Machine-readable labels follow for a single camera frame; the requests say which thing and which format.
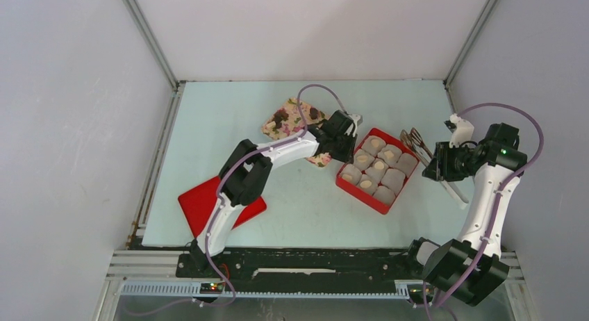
red tray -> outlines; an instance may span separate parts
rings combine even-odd
[[[184,192],[178,197],[180,207],[186,216],[188,226],[192,231],[192,235],[196,238],[206,227],[208,218],[213,213],[215,204],[217,203],[217,196],[215,191],[221,180],[218,176],[208,180],[201,185]],[[262,197],[259,197],[254,203],[245,207],[243,212],[239,215],[233,228],[243,224],[247,220],[256,217],[266,209],[266,202]]]
[[[366,139],[371,135],[375,135],[376,137],[382,138],[388,145],[394,145],[394,146],[400,148],[403,153],[409,153],[415,159],[417,159],[415,154],[410,149],[408,149],[405,145],[403,145],[401,140],[398,140],[395,137],[393,137],[393,136],[391,136],[381,130],[378,130],[377,128],[373,128],[372,130],[370,130],[370,132],[364,137],[364,139],[362,139],[362,142],[354,150],[354,154],[356,154],[356,152],[362,147],[362,144],[364,144],[364,141],[366,141]],[[401,192],[403,192],[403,189],[405,189],[405,185],[407,184],[409,177],[411,177],[411,175],[415,171],[415,168],[413,168],[413,170],[411,171],[411,174],[409,174],[405,178],[405,181],[403,182],[403,188],[401,188],[401,191],[399,191],[399,194],[397,195],[397,197],[395,198],[393,203],[389,206],[387,204],[381,203],[379,200],[375,199],[373,196],[367,194],[366,192],[363,192],[360,188],[358,188],[355,185],[351,184],[350,182],[342,179],[340,177],[340,174],[342,173],[342,170],[344,169],[344,167],[345,167],[345,165],[342,165],[342,167],[338,171],[338,174],[335,176],[335,184],[338,187],[345,190],[350,195],[361,200],[364,204],[370,206],[374,210],[376,210],[384,215],[388,213],[388,211],[392,208],[393,205],[395,205],[395,202],[399,198]]]

white enclosure wall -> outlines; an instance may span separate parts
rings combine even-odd
[[[138,0],[181,80],[443,79],[486,0]]]
[[[0,320],[89,320],[171,88],[121,0],[0,0]]]
[[[544,129],[545,151],[513,195],[504,234],[543,320],[588,318],[587,23],[587,0],[501,0],[452,88],[458,110],[512,104]],[[468,117],[479,135],[493,122],[520,127],[523,151],[536,150],[536,132],[515,113]]]

tongs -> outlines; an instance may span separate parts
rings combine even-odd
[[[413,151],[421,163],[423,163],[426,167],[429,165],[431,159],[433,158],[433,154],[427,145],[425,145],[422,135],[420,135],[417,129],[411,128],[411,132],[409,133],[405,130],[402,130],[401,142],[403,145],[407,146],[411,151]],[[442,187],[444,187],[444,189],[461,206],[461,208],[465,208],[468,205],[468,198],[460,191],[454,182],[440,181],[440,184],[442,184]]]

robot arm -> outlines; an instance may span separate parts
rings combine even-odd
[[[451,141],[436,144],[435,158],[422,175],[435,181],[460,181],[474,176],[473,200],[457,239],[438,246],[422,238],[414,241],[409,254],[423,265],[424,280],[447,291],[485,246],[478,271],[471,273],[453,294],[475,306],[507,278],[509,267],[499,261],[501,230],[520,176],[509,181],[503,191],[499,191],[499,184],[524,166],[527,156],[517,150],[519,130],[510,125],[491,125],[485,138],[477,144],[470,141],[474,128],[468,121],[453,116],[446,124],[453,131]],[[476,147],[463,146],[467,143]],[[501,192],[501,197],[496,197],[497,192]]]
[[[218,215],[208,218],[206,228],[197,237],[198,246],[205,252],[205,237],[208,236],[208,251],[217,255],[225,248],[225,242],[235,221],[245,208],[261,196],[269,173],[276,168],[300,158],[308,158],[321,153],[329,153],[332,158],[350,163],[353,160],[354,146],[360,115],[336,111],[331,118],[318,126],[312,124],[308,131],[300,130],[284,139],[255,145],[243,140],[235,148],[219,173],[223,178],[229,170],[248,153],[264,149],[245,161],[226,180],[215,205]]]

light blue table surface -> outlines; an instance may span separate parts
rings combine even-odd
[[[172,130],[143,245],[184,246],[192,233],[178,196],[219,173],[237,143],[268,142],[262,123],[307,81],[187,83]],[[350,113],[364,122],[359,137],[377,127],[394,137],[415,127],[430,149],[449,140],[443,122],[451,114],[442,81],[321,81],[334,90]],[[302,99],[326,113],[338,108],[319,88]],[[387,215],[377,213],[335,185],[341,163],[318,168],[306,160],[270,175],[263,198],[268,209],[234,229],[227,246],[239,247],[406,247],[419,237],[444,243],[465,221],[439,183],[413,173]],[[474,186],[458,183],[469,198]]]

